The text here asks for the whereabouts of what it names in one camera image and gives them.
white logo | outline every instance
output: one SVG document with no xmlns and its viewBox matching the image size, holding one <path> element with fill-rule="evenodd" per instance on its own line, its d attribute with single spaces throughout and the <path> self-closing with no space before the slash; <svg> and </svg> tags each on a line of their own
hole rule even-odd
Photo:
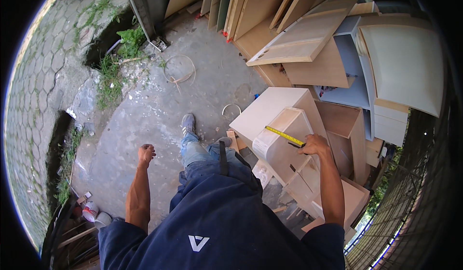
<svg viewBox="0 0 463 270">
<path fill-rule="evenodd" d="M 202 247 L 207 243 L 209 240 L 208 237 L 201 237 L 201 236 L 190 236 L 188 235 L 188 238 L 190 238 L 190 244 L 191 244 L 191 249 L 195 252 L 201 251 Z M 196 244 L 195 240 L 200 240 L 200 244 Z"/>
</svg>

yellow measuring tape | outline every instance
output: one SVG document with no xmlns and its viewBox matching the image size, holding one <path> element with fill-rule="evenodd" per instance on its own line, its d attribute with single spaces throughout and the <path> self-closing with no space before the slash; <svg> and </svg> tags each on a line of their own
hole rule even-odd
<svg viewBox="0 0 463 270">
<path fill-rule="evenodd" d="M 304 142 L 302 142 L 301 140 L 298 140 L 298 139 L 295 139 L 294 137 L 286 134 L 286 133 L 282 133 L 281 131 L 278 131 L 276 130 L 275 128 L 271 128 L 269 126 L 265 126 L 265 129 L 268 129 L 270 130 L 271 132 L 274 132 L 280 136 L 283 136 L 284 138 L 286 138 L 287 140 L 291 140 L 292 142 L 294 142 L 295 144 L 298 144 L 299 146 L 302 146 L 304 144 Z"/>
</svg>

sneaker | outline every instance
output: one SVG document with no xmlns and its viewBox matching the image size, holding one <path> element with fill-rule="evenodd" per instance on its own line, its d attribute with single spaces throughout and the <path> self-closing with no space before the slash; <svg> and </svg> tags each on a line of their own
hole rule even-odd
<svg viewBox="0 0 463 270">
<path fill-rule="evenodd" d="M 225 147 L 230 147 L 232 145 L 232 139 L 229 137 L 219 138 L 216 142 L 218 143 L 219 141 L 223 141 L 225 143 Z"/>
<path fill-rule="evenodd" d="M 182 128 L 183 128 L 183 137 L 185 137 L 185 135 L 187 133 L 195 133 L 194 132 L 194 115 L 193 113 L 188 113 L 188 114 L 185 114 L 185 116 L 183 116 L 182 118 Z"/>
</svg>

left arm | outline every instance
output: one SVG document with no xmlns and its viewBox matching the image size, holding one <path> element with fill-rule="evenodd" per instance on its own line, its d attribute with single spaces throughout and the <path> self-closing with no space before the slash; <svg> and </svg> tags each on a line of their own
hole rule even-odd
<svg viewBox="0 0 463 270">
<path fill-rule="evenodd" d="M 148 233 L 150 222 L 150 184 L 148 167 L 156 156 L 153 145 L 142 145 L 138 149 L 138 166 L 125 201 L 125 221 Z"/>
</svg>

paint bucket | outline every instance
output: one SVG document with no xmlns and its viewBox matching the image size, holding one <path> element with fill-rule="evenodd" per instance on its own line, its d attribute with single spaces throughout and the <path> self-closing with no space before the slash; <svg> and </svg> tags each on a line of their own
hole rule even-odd
<svg viewBox="0 0 463 270">
<path fill-rule="evenodd" d="M 89 201 L 85 204 L 85 209 L 82 210 L 82 215 L 84 216 L 85 219 L 89 222 L 95 222 L 96 215 L 98 215 L 98 206 L 92 202 Z"/>
<path fill-rule="evenodd" d="M 95 222 L 94 222 L 95 228 L 100 230 L 102 227 L 106 227 L 109 224 L 111 224 L 112 220 L 113 219 L 111 219 L 110 215 L 108 215 L 105 212 L 101 212 L 101 213 L 98 214 L 98 216 L 95 219 Z"/>
</svg>

